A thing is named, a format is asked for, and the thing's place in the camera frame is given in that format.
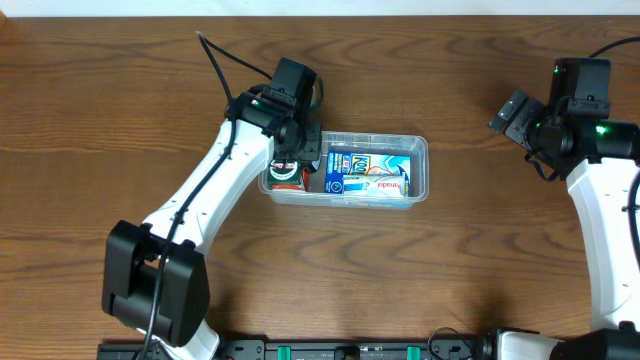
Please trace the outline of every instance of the black mount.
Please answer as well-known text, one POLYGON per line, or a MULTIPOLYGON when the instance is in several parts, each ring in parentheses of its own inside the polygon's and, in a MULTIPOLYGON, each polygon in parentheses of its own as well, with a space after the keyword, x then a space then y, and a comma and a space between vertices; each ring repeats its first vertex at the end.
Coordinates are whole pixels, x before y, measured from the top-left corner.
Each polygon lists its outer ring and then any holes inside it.
POLYGON ((632 322, 619 329, 600 329, 558 343, 549 360, 630 360, 640 359, 640 333, 632 322))
POLYGON ((322 80, 313 70, 282 58, 271 85, 254 86, 240 94, 232 107, 234 114, 227 109, 225 115, 259 126, 263 134, 273 136, 275 160, 297 161, 304 166, 320 159, 322 128, 309 120, 309 114, 320 106, 323 95, 322 80), (314 84, 317 90, 312 104, 314 84))
POLYGON ((611 104, 609 60, 566 58, 555 62, 549 104, 516 91, 489 127, 525 148, 527 162, 537 159, 554 170, 545 180, 565 180, 583 160, 603 157, 640 160, 640 128, 608 120, 611 104))
MULTIPOLYGON (((146 261, 158 257, 166 240, 147 226, 121 220, 107 237, 102 287, 102 310, 125 325, 146 329, 157 269, 146 261)), ((195 244, 171 244, 162 300, 154 334, 172 346, 183 346, 195 334, 209 308, 205 258, 195 244)))

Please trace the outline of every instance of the plastic container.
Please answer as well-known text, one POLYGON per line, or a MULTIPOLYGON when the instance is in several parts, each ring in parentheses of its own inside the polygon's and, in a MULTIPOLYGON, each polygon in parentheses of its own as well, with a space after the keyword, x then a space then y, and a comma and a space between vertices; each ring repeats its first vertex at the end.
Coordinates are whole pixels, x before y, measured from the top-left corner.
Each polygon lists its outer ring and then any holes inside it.
POLYGON ((271 196, 271 199, 278 204, 409 209, 415 203, 424 201, 429 194, 429 154, 427 142, 421 136, 323 131, 322 162, 320 169, 309 177, 307 192, 271 190, 267 183, 266 171, 260 174, 258 187, 260 191, 271 196), (409 196, 405 198, 379 198, 325 193, 329 150, 409 156, 411 158, 409 196))

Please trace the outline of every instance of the snack package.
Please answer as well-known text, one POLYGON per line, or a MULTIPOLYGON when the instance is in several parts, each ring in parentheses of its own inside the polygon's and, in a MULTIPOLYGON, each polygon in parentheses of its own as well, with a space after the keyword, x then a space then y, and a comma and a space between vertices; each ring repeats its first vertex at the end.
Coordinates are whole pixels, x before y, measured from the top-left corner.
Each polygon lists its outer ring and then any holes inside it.
POLYGON ((324 191, 332 194, 344 194, 345 175, 402 176, 405 179, 404 196, 409 196, 409 189, 411 189, 411 158, 402 155, 329 151, 327 154, 327 176, 325 178, 324 191))

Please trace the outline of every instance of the wooden table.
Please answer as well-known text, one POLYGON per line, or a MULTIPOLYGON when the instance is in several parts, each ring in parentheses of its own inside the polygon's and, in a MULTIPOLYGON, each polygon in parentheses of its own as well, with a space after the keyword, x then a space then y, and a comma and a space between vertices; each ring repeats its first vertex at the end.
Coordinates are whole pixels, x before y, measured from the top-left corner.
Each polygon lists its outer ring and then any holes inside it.
MULTIPOLYGON (((426 338, 440 326, 588 331, 582 235, 487 123, 553 60, 638 35, 631 17, 10 19, 0 30, 0 358, 88 359, 138 340, 100 307, 105 238, 140 222, 215 139, 225 98, 194 30, 269 71, 325 80, 326 130, 429 142, 410 211, 281 206, 251 184, 207 258, 209 323, 290 338, 426 338)), ((640 47, 613 60, 612 118, 639 118, 640 47)), ((235 94, 263 81, 221 60, 235 94)))

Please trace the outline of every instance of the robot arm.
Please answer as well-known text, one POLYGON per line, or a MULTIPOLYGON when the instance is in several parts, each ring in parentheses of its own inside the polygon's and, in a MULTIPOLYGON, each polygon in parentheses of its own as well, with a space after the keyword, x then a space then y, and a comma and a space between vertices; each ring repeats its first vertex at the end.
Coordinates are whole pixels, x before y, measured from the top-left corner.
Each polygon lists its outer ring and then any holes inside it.
POLYGON ((567 181, 585 241, 594 330, 568 342, 506 331, 497 337, 498 360, 629 352, 640 340, 633 325, 640 325, 640 254, 626 212, 638 173, 640 128, 607 120, 610 67, 608 60, 558 59, 549 105, 516 91, 489 124, 528 151, 525 161, 544 180, 567 181), (546 176, 538 161, 553 173, 546 176))
MULTIPOLYGON (((189 176, 180 189, 160 209, 149 215, 144 223, 151 225, 150 232, 166 238, 173 216, 200 180, 218 161, 229 143, 231 122, 225 121, 213 147, 189 176)), ((249 183, 269 166, 273 158, 273 137, 262 134, 262 128, 242 120, 236 120, 235 145, 231 155, 222 162, 218 171, 198 193, 178 226, 174 242, 190 240, 195 251, 209 252, 220 225, 244 192, 249 183)), ((203 319, 195 334, 184 346, 173 347, 161 341, 174 359, 211 359, 219 344, 219 337, 203 319)))
POLYGON ((640 272, 625 211, 638 172, 633 160, 584 160, 567 178, 578 211, 591 280, 591 328, 640 325, 640 272))
POLYGON ((305 65, 281 59, 269 86, 251 88, 227 111, 227 118, 237 119, 229 156, 219 163, 233 136, 233 123, 227 120, 209 153, 160 209, 141 226, 120 221, 114 227, 105 256, 102 307, 107 314, 145 332, 155 302, 153 338, 173 358, 213 357, 219 339, 204 320, 209 306, 205 256, 240 194, 273 159, 303 167, 319 160, 321 126, 308 120, 322 100, 322 82, 316 78, 305 65), (320 96, 315 96, 316 84, 320 96), (183 208, 178 224, 175 216, 183 208), (163 251, 168 251, 168 265, 156 302, 159 271, 148 262, 163 251))

